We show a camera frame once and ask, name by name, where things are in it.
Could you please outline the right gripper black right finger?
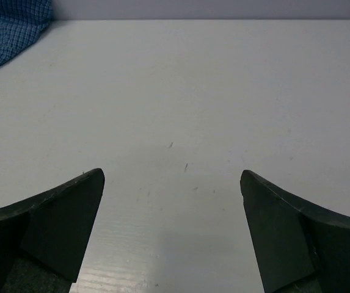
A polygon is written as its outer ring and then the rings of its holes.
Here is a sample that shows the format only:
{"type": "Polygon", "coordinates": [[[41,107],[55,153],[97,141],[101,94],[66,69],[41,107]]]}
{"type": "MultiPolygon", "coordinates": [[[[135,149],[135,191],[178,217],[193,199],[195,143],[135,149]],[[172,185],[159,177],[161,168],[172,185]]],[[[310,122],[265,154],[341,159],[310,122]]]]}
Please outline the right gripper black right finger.
{"type": "Polygon", "coordinates": [[[350,217],[250,170],[240,179],[265,292],[350,292],[350,217]]]}

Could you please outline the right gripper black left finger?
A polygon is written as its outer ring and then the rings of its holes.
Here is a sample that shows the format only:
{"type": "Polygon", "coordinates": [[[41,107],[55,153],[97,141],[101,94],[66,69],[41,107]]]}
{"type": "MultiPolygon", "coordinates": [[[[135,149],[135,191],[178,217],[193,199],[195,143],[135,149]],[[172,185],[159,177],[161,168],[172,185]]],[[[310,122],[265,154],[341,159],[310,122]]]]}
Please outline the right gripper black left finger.
{"type": "Polygon", "coordinates": [[[103,196],[100,168],[0,208],[0,292],[69,292],[103,196]]]}

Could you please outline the blue checked long sleeve shirt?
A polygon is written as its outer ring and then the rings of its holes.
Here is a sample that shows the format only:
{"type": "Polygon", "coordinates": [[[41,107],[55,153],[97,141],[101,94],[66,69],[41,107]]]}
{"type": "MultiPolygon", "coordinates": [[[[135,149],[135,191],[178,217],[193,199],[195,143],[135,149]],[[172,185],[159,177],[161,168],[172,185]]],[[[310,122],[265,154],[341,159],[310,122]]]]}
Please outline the blue checked long sleeve shirt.
{"type": "Polygon", "coordinates": [[[48,0],[0,0],[0,66],[33,45],[53,20],[48,0]]]}

